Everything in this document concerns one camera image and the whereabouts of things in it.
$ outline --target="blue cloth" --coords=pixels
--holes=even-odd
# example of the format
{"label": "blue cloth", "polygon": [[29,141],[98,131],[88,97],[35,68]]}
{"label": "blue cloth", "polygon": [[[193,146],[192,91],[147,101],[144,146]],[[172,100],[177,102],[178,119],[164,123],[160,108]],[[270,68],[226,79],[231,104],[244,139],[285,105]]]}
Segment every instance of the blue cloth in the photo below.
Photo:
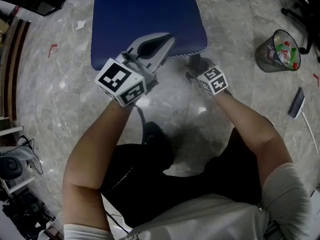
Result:
{"label": "blue cloth", "polygon": [[135,39],[164,32],[175,37],[169,57],[198,53],[207,47],[196,0],[95,0],[92,67],[99,71]]}

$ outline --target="paper scrap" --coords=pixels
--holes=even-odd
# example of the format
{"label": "paper scrap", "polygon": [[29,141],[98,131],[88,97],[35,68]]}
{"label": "paper scrap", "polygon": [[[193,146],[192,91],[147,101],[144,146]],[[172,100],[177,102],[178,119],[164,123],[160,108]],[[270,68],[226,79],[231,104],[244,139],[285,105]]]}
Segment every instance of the paper scrap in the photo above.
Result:
{"label": "paper scrap", "polygon": [[77,23],[78,23],[78,26],[76,27],[75,30],[82,29],[86,24],[86,20],[78,20]]}
{"label": "paper scrap", "polygon": [[52,50],[52,48],[55,48],[55,47],[58,47],[58,45],[57,45],[56,43],[51,44],[51,46],[50,46],[50,50],[49,50],[49,54],[48,54],[48,58],[50,57],[50,54],[51,54],[51,50]]}
{"label": "paper scrap", "polygon": [[319,87],[319,77],[315,73],[313,73],[313,77],[317,80],[317,84],[318,84],[318,87]]}

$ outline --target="black cable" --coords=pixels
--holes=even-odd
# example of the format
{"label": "black cable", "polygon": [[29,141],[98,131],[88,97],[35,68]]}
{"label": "black cable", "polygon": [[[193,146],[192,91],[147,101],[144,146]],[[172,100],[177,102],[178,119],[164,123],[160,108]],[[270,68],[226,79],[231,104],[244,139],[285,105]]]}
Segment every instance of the black cable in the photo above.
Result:
{"label": "black cable", "polygon": [[138,107],[136,104],[134,104],[136,110],[139,113],[139,116],[141,118],[141,123],[142,123],[142,142],[141,145],[144,145],[146,143],[146,119],[144,116],[144,113],[140,107]]}
{"label": "black cable", "polygon": [[32,148],[30,147],[30,149],[31,149],[33,155],[36,157],[36,159],[38,159],[38,164],[40,165],[41,172],[39,172],[38,168],[35,166],[35,164],[34,164],[34,162],[33,162],[32,160],[30,160],[30,162],[33,164],[33,167],[34,167],[34,169],[36,170],[36,172],[37,172],[39,175],[43,175],[43,174],[44,174],[44,170],[42,169],[42,165],[41,165],[40,159],[39,159],[39,157],[38,157],[38,156],[35,154],[35,152],[34,152],[34,149],[35,149],[35,139],[34,139],[34,138],[31,139],[31,140],[29,141],[29,143],[30,143],[31,141],[33,141],[33,147],[32,147]]}
{"label": "black cable", "polygon": [[31,139],[31,140],[28,140],[27,138],[25,138],[25,139],[26,139],[26,142],[24,142],[24,143],[21,144],[20,146],[17,146],[17,147],[14,148],[14,149],[11,149],[11,150],[3,153],[3,154],[0,154],[0,157],[1,157],[1,156],[4,156],[5,154],[8,154],[8,153],[10,153],[10,152],[12,152],[12,151],[20,148],[20,147],[29,145],[29,148],[31,149],[33,155],[34,155],[34,156],[37,158],[37,160],[38,160],[38,164],[40,165],[41,172],[38,170],[38,168],[36,167],[36,165],[34,164],[34,162],[33,162],[31,159],[30,159],[29,161],[30,161],[31,164],[33,165],[33,168],[36,170],[36,172],[37,172],[39,175],[43,175],[43,174],[44,174],[44,171],[43,171],[43,169],[42,169],[42,165],[41,165],[40,159],[39,159],[39,157],[38,157],[38,156],[35,154],[35,152],[34,152],[34,149],[35,149],[35,139],[34,139],[34,138]]}
{"label": "black cable", "polygon": [[113,218],[113,217],[110,215],[109,212],[105,211],[105,213],[106,213],[106,215],[108,215],[108,216],[110,217],[111,220],[113,220],[113,222],[114,222],[115,224],[118,225],[118,227],[120,227],[124,232],[126,232],[127,234],[129,234],[129,232],[126,231],[126,230],[115,220],[115,218]]}

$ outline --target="wire mesh trash can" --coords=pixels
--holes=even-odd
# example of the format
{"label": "wire mesh trash can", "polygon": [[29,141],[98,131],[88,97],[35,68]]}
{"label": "wire mesh trash can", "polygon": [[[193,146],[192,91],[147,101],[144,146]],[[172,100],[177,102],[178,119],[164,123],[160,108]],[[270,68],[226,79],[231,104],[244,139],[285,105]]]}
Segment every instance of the wire mesh trash can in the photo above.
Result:
{"label": "wire mesh trash can", "polygon": [[267,73],[297,71],[301,64],[298,45],[286,31],[278,29],[254,54],[258,67]]}

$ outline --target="gray tile floor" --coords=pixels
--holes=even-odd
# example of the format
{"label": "gray tile floor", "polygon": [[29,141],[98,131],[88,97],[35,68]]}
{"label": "gray tile floor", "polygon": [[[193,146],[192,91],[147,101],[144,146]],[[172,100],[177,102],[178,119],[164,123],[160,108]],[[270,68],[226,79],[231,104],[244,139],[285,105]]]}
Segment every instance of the gray tile floor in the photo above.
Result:
{"label": "gray tile floor", "polygon": [[[100,115],[109,98],[94,83],[90,64],[94,0],[34,20],[28,31],[19,66],[17,122],[28,138],[35,138],[44,175],[30,184],[62,229],[62,178],[70,152],[79,137]],[[319,182],[320,157],[303,118],[287,111],[301,86],[304,110],[320,144],[320,74],[315,51],[302,57],[298,72],[264,73],[255,64],[255,48],[275,30],[288,31],[298,45],[306,45],[303,28],[281,14],[294,0],[197,0],[208,37],[204,57],[224,70],[229,90],[246,105],[271,120],[283,136],[298,172],[311,192]],[[75,30],[77,21],[85,27]],[[57,44],[48,57],[51,44]],[[226,146],[232,125],[212,97],[185,78],[186,58],[170,59],[158,71],[160,85],[138,105],[147,121],[155,121],[174,140],[175,164],[166,172],[185,177]],[[141,121],[133,111],[119,141],[141,141]]]}

